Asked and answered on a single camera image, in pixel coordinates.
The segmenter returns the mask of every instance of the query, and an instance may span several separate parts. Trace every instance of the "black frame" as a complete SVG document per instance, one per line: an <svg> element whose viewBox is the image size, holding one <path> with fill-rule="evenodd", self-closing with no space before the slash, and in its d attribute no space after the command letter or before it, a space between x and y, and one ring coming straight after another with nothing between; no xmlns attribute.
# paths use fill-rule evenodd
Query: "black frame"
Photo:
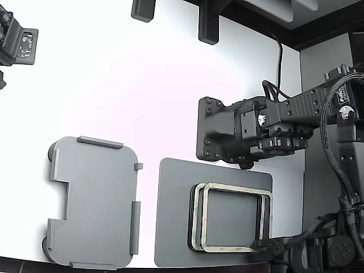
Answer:
<svg viewBox="0 0 364 273"><path fill-rule="evenodd" d="M22 263L23 273L99 273L103 271L75 269L67 266L60 266L55 263L42 263L23 261L17 259L0 257L0 272L18 273ZM257 272L265 273L268 270L267 263L244 264L242 266L225 266L215 267L200 267L200 268L122 268L115 271L106 271L107 273L122 272L122 273L240 273L240 272Z"/></svg>
<svg viewBox="0 0 364 273"><path fill-rule="evenodd" d="M232 0L184 1L200 7L198 37L202 42L208 44L218 42L219 15L268 37L272 37L271 34L274 34L283 44L297 51L364 27L364 1L344 7L294 30L289 30ZM145 7L148 11L144 11L143 14L146 15L140 18L140 14L136 16L133 8L132 17L150 22L153 19L151 15L154 15L154 5L150 5L150 2L155 3L155 0L134 0L133 7Z"/></svg>

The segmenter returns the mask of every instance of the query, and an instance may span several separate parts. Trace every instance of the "white table surface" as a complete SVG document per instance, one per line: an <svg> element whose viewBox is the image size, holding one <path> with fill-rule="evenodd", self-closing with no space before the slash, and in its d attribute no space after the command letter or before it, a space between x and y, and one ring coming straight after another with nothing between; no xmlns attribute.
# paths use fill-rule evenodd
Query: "white table surface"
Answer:
<svg viewBox="0 0 364 273"><path fill-rule="evenodd" d="M23 27L38 28L39 40L34 66L2 68L0 256L47 261L47 219L64 218L66 191L49 180L47 151L62 137L85 135L123 142L144 163L139 255L129 267L155 267L160 161L198 162L198 100L229 105L263 95L262 80L276 81L276 42L221 18L220 42L202 43L198 7L182 0L158 0L149 24L131 18L132 0L1 4ZM299 53L287 47L282 89L301 91ZM274 179L273 236L301 232L304 153L254 170Z"/></svg>

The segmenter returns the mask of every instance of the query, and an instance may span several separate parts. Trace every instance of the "black shelf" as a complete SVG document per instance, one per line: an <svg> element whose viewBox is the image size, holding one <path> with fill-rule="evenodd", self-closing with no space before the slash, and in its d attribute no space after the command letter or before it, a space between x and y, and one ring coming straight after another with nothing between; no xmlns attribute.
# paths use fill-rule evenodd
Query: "black shelf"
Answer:
<svg viewBox="0 0 364 273"><path fill-rule="evenodd" d="M218 42L218 16L224 16L268 37L274 34L285 45L301 51L341 34L364 27L364 1L334 11L303 26L289 30L232 0L184 0L200 7L198 38L208 44ZM150 22L155 0L134 0L132 17Z"/></svg>

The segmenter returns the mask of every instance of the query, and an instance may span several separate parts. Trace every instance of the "gray plastic tray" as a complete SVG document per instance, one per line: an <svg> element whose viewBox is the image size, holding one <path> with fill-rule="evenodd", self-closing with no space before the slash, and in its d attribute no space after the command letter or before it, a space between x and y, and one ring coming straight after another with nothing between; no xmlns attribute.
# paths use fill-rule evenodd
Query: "gray plastic tray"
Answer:
<svg viewBox="0 0 364 273"><path fill-rule="evenodd" d="M190 191L194 185L200 183L220 183L272 191L272 177L267 173L163 159L159 172L156 265L208 267L253 263L250 253L205 253L192 251L188 247ZM208 211L209 245L250 245L255 240L256 197L211 191ZM269 211L270 205L267 203L264 238L268 238L269 234Z"/></svg>
<svg viewBox="0 0 364 273"><path fill-rule="evenodd" d="M48 219L43 251L73 268L116 270L138 253L140 202L134 151L122 143L62 138L48 152L51 180L68 184L66 219Z"/></svg>

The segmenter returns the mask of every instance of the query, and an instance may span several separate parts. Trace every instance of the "gray tab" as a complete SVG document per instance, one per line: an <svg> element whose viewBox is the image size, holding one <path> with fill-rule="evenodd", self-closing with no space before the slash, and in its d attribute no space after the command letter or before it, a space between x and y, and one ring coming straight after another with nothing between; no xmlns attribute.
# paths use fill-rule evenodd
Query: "gray tab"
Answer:
<svg viewBox="0 0 364 273"><path fill-rule="evenodd" d="M81 143L97 145L97 146L113 148L113 149L121 149L124 146L123 143L108 141L108 140L103 140L103 139L97 139L97 138L89 138L87 136L80 136L77 139L77 141L81 142Z"/></svg>
<svg viewBox="0 0 364 273"><path fill-rule="evenodd" d="M49 249L53 249L55 239L55 226L52 219L48 219L47 237L49 238L49 240L47 241L47 247Z"/></svg>
<svg viewBox="0 0 364 273"><path fill-rule="evenodd" d="M131 226L130 226L130 254L139 253L139 225L140 225L140 202L133 201L131 204Z"/></svg>
<svg viewBox="0 0 364 273"><path fill-rule="evenodd" d="M113 264L99 264L99 263L77 263L70 262L72 268L81 269L96 269L96 270L117 270Z"/></svg>
<svg viewBox="0 0 364 273"><path fill-rule="evenodd" d="M143 169L143 163L135 163L134 170L138 171L140 169Z"/></svg>

